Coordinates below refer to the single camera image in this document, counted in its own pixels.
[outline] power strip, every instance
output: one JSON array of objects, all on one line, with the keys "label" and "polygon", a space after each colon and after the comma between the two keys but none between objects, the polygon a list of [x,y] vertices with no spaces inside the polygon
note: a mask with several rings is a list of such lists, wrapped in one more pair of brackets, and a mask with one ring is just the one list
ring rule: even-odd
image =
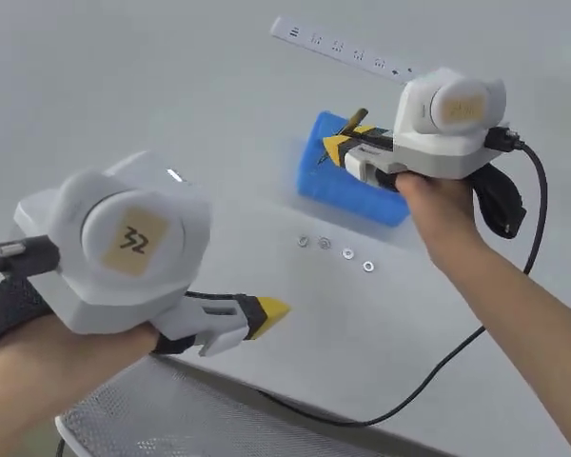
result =
[{"label": "power strip", "polygon": [[345,41],[338,35],[301,21],[279,16],[270,30],[271,35],[292,45],[318,52],[339,62],[378,74],[383,78],[405,84],[419,75],[419,71],[402,61],[379,54],[368,48]]}]

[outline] forearm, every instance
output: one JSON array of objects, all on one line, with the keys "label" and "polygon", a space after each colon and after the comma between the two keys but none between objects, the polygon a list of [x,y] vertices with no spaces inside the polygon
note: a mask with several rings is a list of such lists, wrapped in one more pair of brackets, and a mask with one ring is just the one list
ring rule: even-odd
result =
[{"label": "forearm", "polygon": [[33,393],[26,391],[27,380],[12,376],[13,370],[0,360],[0,457],[8,455],[19,437],[42,415],[38,406],[30,408]]},{"label": "forearm", "polygon": [[486,247],[441,268],[571,443],[571,309]]},{"label": "forearm", "polygon": [[55,316],[0,341],[0,456],[30,427],[83,399],[148,354],[157,332],[141,326],[114,335],[75,335]]}]

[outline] black wrist strap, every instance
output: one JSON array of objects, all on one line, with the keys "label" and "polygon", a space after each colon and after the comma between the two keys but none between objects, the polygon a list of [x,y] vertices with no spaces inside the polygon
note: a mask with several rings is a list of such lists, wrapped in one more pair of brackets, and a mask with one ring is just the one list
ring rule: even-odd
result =
[{"label": "black wrist strap", "polygon": [[[39,317],[53,311],[26,278],[9,277],[0,283],[0,338]],[[171,341],[159,337],[155,354],[180,354],[194,345],[195,337]]]}]

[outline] blue sponge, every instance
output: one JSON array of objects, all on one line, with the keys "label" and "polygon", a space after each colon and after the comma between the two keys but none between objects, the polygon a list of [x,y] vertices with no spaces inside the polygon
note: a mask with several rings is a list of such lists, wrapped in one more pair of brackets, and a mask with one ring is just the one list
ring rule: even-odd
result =
[{"label": "blue sponge", "polygon": [[325,153],[322,139],[334,135],[345,123],[346,119],[329,111],[317,116],[298,167],[298,193],[391,227],[398,226],[410,212],[399,193],[358,181],[329,159],[318,165]]}]

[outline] finger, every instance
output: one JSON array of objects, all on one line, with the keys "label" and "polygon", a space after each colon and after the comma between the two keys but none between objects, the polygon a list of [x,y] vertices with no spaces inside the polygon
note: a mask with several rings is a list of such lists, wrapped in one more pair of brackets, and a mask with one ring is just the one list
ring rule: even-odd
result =
[{"label": "finger", "polygon": [[396,177],[396,189],[408,200],[419,194],[426,194],[429,183],[418,174],[400,173]]},{"label": "finger", "polygon": [[442,195],[457,202],[467,201],[471,198],[472,188],[465,181],[453,179],[441,179],[436,186]]}]

